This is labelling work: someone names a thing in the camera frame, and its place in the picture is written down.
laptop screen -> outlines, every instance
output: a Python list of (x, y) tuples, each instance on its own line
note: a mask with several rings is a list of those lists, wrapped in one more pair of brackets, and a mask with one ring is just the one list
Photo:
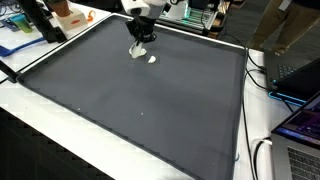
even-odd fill
[(287, 137), (320, 146), (320, 94), (276, 130)]

person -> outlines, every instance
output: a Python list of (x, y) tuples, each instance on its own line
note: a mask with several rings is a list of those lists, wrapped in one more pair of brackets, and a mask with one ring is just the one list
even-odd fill
[(270, 0), (247, 47), (262, 50), (268, 37), (284, 23), (271, 51), (280, 56), (320, 19), (320, 0)]

person's leg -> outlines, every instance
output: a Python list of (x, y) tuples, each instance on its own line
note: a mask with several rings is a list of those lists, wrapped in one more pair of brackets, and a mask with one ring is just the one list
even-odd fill
[(260, 50), (268, 37), (285, 21), (287, 12), (279, 9), (283, 0), (270, 0), (247, 47)]
[(288, 18), (278, 40), (272, 47), (277, 55), (284, 54), (289, 47), (311, 29), (320, 18), (320, 10), (292, 3), (288, 7)]

laptop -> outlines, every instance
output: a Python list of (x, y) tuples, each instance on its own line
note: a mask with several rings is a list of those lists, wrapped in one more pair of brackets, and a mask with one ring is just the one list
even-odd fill
[(320, 180), (320, 92), (271, 134), (276, 180)]
[(310, 61), (266, 52), (268, 95), (298, 106), (320, 91), (320, 58)]

white table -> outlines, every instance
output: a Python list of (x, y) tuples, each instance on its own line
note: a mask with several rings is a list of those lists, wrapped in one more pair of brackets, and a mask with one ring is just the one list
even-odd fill
[[(209, 38), (205, 39), (241, 48)], [(36, 48), (29, 50), (33, 58), (40, 56), (36, 55), (37, 50)], [(261, 52), (251, 51), (250, 54), (258, 64), (262, 64), (263, 54)], [(257, 82), (265, 85), (264, 76), (254, 73), (252, 74)], [(6, 81), (0, 84), (0, 91), (0, 106), (3, 109), (114, 179), (192, 179), (162, 160), (19, 84)], [(245, 107), (250, 142), (269, 136), (270, 130), (290, 114), (282, 102), (268, 98), (266, 92), (257, 88), (249, 78), (245, 87)], [(238, 152), (240, 159), (235, 163), (234, 179), (251, 180), (242, 117), (239, 127)], [(260, 180), (272, 180), (271, 151), (268, 146), (263, 146), (258, 160)]]
[[(108, 17), (111, 14), (110, 12), (107, 12), (107, 11), (102, 11), (99, 9), (95, 9), (95, 8), (91, 8), (91, 7), (87, 7), (87, 6), (83, 6), (83, 5), (79, 5), (71, 2), (69, 2), (69, 6), (78, 8), (84, 13), (86, 17), (88, 16), (88, 13), (90, 10), (94, 10), (96, 12), (96, 16), (94, 20), (88, 24), (88, 26), (81, 26), (65, 32), (67, 39), (71, 39), (75, 37), (80, 32), (84, 31), (88, 27), (93, 26), (94, 24)], [(60, 26), (59, 23), (54, 18), (50, 19), (50, 22), (54, 27)], [(0, 45), (9, 49), (15, 48), (19, 45), (38, 39), (40, 37), (42, 37), (41, 33), (34, 26), (33, 26), (33, 32), (28, 34), (23, 33), (22, 31), (12, 32), (8, 28), (0, 29)], [(46, 53), (52, 51), (53, 49), (61, 45), (62, 44), (59, 44), (57, 42), (48, 44), (46, 41), (43, 41), (35, 45), (32, 45), (30, 47), (27, 47), (11, 56), (4, 57), (4, 58), (0, 57), (0, 60), (2, 60), (14, 71), (19, 71), (26, 65), (32, 63), (33, 61), (37, 60), (39, 57), (45, 55)], [(2, 81), (5, 78), (7, 78), (7, 76), (0, 71), (0, 81)]]

